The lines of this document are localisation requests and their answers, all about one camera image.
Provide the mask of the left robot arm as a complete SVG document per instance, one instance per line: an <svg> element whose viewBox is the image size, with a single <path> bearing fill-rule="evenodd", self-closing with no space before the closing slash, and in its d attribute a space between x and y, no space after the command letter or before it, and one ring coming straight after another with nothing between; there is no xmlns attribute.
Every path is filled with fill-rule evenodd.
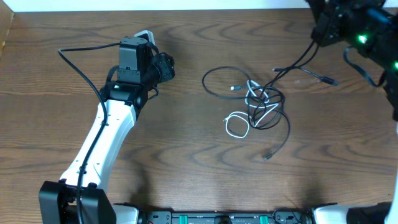
<svg viewBox="0 0 398 224"><path fill-rule="evenodd" d="M149 30L115 44L119 63L104 86L95 121L81 149L57 182L46 181L39 191L44 223L145 223L142 212L128 203L111 204L106 192L121 145L134 127L148 93L175 76L174 59L159 52Z"/></svg>

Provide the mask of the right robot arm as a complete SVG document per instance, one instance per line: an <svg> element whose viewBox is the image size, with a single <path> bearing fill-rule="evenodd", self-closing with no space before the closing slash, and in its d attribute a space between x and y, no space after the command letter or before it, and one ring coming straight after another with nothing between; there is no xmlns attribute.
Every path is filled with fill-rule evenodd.
<svg viewBox="0 0 398 224"><path fill-rule="evenodd" d="M341 41L349 43L343 52L345 62L368 83L386 92L397 120L397 16L384 10L383 0L334 1L308 0L315 27L311 38L320 47ZM378 82L348 58L356 49L364 58L383 68ZM304 223L397 223L397 197L375 205L324 204L310 209Z"/></svg>

